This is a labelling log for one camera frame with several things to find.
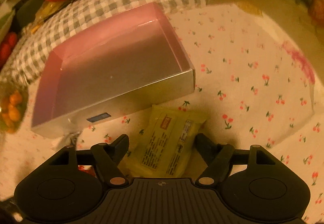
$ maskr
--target bowl of fruit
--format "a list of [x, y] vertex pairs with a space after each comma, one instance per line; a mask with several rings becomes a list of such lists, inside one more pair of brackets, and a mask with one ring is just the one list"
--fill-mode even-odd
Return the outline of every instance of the bowl of fruit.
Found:
[[24, 117], [28, 102], [27, 88], [7, 82], [0, 84], [0, 131], [15, 133]]

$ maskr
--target circular pad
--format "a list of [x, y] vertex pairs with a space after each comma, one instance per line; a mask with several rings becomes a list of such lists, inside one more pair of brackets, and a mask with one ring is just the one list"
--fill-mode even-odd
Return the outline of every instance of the circular pad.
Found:
[[273, 178], [255, 179], [249, 188], [253, 195], [263, 199], [277, 199], [287, 192], [286, 185]]
[[93, 210], [102, 196], [103, 188], [97, 178], [70, 168], [52, 170], [47, 167], [35, 171], [15, 190], [22, 215], [34, 222], [78, 219]]
[[74, 191], [74, 183], [63, 178], [54, 178], [38, 186], [38, 194], [45, 199], [57, 200], [68, 197]]

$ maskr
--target blue label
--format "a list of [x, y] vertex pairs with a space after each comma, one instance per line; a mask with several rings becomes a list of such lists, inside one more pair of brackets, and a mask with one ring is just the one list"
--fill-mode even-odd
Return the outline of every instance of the blue label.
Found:
[[109, 118], [109, 117], [111, 117], [111, 115], [105, 112], [105, 113], [99, 114], [97, 116], [88, 118], [87, 120], [89, 122], [96, 122], [96, 121], [103, 120], [103, 119], [106, 119], [106, 118]]

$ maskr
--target bedsheet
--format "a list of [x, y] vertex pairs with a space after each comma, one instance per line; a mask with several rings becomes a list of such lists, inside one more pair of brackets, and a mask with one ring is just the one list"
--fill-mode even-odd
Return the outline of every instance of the bedsheet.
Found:
[[[248, 149], [259, 144], [301, 177], [311, 190], [303, 220], [324, 215], [323, 85], [297, 45], [267, 15], [244, 3], [207, 6], [168, 15], [196, 68], [193, 94], [162, 106], [209, 114], [201, 132], [214, 142]], [[56, 141], [30, 131], [38, 81], [20, 130], [6, 136], [0, 151], [0, 199], [55, 153]], [[130, 151], [148, 124], [150, 109], [85, 128], [77, 149], [130, 137]], [[127, 157], [121, 165], [127, 173]], [[193, 151], [185, 177], [196, 179], [206, 165]], [[236, 166], [233, 172], [241, 170]]]

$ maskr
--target pink stain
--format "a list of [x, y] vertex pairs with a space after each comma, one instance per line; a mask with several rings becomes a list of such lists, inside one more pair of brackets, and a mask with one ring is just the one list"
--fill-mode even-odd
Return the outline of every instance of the pink stain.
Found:
[[312, 65], [307, 60], [307, 58], [302, 54], [301, 51], [297, 50], [290, 41], [286, 40], [282, 43], [281, 47], [291, 55], [294, 61], [298, 61], [301, 65], [301, 70], [304, 72], [305, 76], [308, 78], [311, 84], [315, 83], [315, 74]]

